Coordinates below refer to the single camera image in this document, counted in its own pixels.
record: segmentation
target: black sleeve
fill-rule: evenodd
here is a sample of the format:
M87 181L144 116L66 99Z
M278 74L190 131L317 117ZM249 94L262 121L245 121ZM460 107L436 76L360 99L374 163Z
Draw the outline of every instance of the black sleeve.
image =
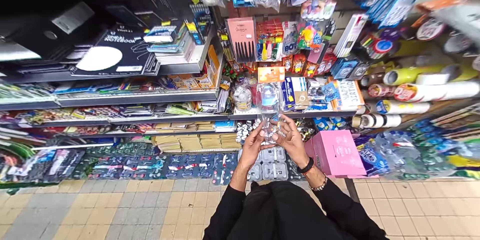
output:
M363 206L343 193L333 181L313 192L327 217L358 240L387 240L385 231L369 218Z
M205 228L204 240L227 239L242 213L243 199L245 199L245 192L238 191L230 185L226 187L215 213L210 218L210 225Z

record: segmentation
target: orange label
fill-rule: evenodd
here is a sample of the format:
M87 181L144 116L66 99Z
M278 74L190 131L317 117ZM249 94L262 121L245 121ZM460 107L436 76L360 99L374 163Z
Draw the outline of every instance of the orange label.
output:
M258 68L258 83L276 83L285 81L284 66L266 66Z

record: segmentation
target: hand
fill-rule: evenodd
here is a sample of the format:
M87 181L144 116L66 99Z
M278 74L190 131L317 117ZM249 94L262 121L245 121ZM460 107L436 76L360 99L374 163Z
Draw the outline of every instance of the hand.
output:
M278 145L283 146L298 167L303 169L307 167L309 157L305 152L305 147L303 147L302 136L290 117L282 114L280 118L285 120L285 122L280 121L280 129L285 134L285 137L279 134L273 134L272 139L275 140Z
M263 125L264 122L260 123L256 129L252 130L243 144L238 166L247 169L247 171L252 168L257 160L258 153L260 152L260 144L264 141L265 131L262 130Z

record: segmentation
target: tiled floor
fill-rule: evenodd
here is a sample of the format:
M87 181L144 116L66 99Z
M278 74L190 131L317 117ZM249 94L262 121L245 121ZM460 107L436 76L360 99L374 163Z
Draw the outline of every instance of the tiled floor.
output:
M334 182L348 193L345 181ZM356 182L362 205L391 240L480 240L480 181ZM306 182L297 184L308 190ZM224 190L209 179L64 181L24 188L13 196L0 194L0 238L201 239Z

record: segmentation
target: pink cardboard box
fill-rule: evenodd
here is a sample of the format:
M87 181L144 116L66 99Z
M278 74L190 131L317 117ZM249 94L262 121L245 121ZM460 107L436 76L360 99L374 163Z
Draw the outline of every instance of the pink cardboard box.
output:
M305 142L305 151L326 175L366 175L349 130L321 131Z

